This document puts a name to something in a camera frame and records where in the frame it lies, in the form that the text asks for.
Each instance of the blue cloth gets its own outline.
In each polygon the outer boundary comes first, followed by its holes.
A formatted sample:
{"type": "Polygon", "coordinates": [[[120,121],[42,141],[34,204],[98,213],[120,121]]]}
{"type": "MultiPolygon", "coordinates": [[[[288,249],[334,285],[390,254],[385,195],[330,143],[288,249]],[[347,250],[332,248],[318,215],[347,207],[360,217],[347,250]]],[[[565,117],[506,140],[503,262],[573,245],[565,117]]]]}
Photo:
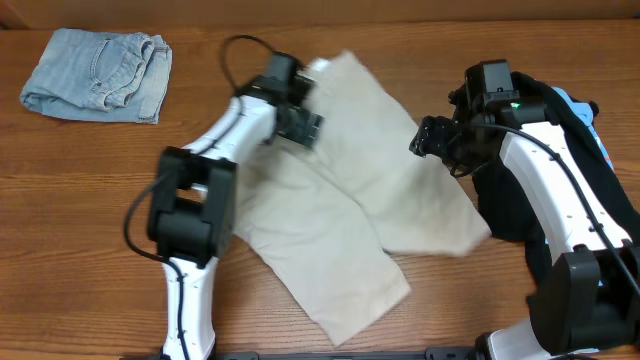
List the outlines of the blue cloth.
{"type": "Polygon", "coordinates": [[[574,102],[573,100],[571,100],[571,97],[567,94],[567,92],[562,90],[559,87],[554,86],[553,90],[555,90],[555,92],[557,92],[558,95],[562,97],[562,99],[567,103],[567,105],[569,105],[569,108],[571,108],[571,111],[573,111],[573,113],[578,117],[578,119],[580,119],[580,121],[582,121],[587,126],[587,128],[591,132],[591,135],[593,135],[593,137],[596,139],[596,143],[598,144],[598,147],[600,147],[600,151],[602,152],[602,155],[604,155],[604,159],[607,161],[607,164],[609,164],[611,169],[613,169],[613,163],[609,158],[607,149],[605,149],[604,144],[602,143],[602,141],[600,141],[600,136],[598,136],[598,133],[596,132],[595,127],[593,127],[594,116],[593,116],[593,110],[591,109],[591,105],[587,103],[574,102]]]}
{"type": "Polygon", "coordinates": [[[156,124],[171,62],[171,48],[158,35],[60,29],[20,100],[61,119],[156,124]]]}

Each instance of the black bracket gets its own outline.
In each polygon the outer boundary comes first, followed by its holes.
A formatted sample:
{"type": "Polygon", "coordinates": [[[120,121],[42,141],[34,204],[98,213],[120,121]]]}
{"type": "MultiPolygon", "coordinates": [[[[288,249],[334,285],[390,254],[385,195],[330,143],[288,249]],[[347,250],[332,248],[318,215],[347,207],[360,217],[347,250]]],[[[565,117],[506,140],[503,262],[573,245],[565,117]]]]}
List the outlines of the black bracket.
{"type": "Polygon", "coordinates": [[[212,160],[189,150],[168,147],[158,163],[147,235],[158,255],[178,257],[203,268],[228,247],[234,224],[236,164],[212,160]],[[203,202],[179,197],[194,184],[206,186],[203,202]]]}

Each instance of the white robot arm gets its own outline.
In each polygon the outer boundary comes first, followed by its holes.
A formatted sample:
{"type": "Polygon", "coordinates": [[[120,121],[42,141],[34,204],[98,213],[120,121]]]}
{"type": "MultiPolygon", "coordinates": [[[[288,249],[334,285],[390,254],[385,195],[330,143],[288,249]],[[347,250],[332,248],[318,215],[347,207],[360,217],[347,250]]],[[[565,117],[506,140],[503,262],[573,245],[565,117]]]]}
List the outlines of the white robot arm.
{"type": "Polygon", "coordinates": [[[453,121],[426,117],[410,150],[442,158],[454,176],[499,157],[524,191],[553,262],[527,298],[530,319],[480,337],[465,358],[544,360],[637,342],[640,251],[598,201],[545,99],[522,95],[498,60],[469,68],[450,100],[453,121]]]}
{"type": "Polygon", "coordinates": [[[312,146],[323,120],[301,104],[312,85],[297,59],[274,52],[266,74],[239,89],[209,131],[162,154],[148,191],[153,198],[147,233],[158,243],[158,255],[144,256],[164,263],[168,332],[163,353],[148,359],[215,358],[213,282],[232,234],[236,167],[274,136],[312,146]],[[178,189],[199,191],[203,203],[178,197],[178,189]]]}

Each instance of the jeans pocket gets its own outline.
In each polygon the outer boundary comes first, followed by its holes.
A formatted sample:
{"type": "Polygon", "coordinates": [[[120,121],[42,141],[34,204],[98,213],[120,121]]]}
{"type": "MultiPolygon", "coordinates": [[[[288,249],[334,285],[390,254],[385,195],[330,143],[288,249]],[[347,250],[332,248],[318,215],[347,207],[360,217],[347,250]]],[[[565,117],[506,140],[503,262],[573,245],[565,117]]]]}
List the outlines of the jeans pocket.
{"type": "Polygon", "coordinates": [[[106,83],[122,65],[125,54],[126,50],[113,40],[102,40],[91,60],[91,80],[97,86],[106,83]]]}
{"type": "Polygon", "coordinates": [[[136,77],[143,59],[131,52],[123,38],[104,39],[97,46],[91,61],[90,77],[93,83],[90,107],[109,111],[118,104],[109,101],[111,94],[126,87],[136,77]]]}

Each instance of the black garment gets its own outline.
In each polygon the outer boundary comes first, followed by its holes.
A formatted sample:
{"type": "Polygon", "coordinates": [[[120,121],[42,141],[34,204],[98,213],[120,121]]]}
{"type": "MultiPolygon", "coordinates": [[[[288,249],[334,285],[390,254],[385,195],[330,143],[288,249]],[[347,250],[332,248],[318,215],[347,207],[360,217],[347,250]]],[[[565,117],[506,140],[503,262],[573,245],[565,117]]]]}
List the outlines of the black garment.
{"type": "MultiPolygon", "coordinates": [[[[640,214],[633,208],[618,178],[607,162],[593,135],[573,113],[569,105],[550,86],[514,72],[512,78],[521,96],[542,96],[547,105],[546,119],[560,124],[571,156],[594,194],[618,225],[640,244],[640,214]]],[[[493,236],[507,241],[524,241],[525,257],[536,284],[551,271],[549,246],[542,227],[520,184],[500,159],[487,164],[473,176],[480,214],[493,236]]]]}

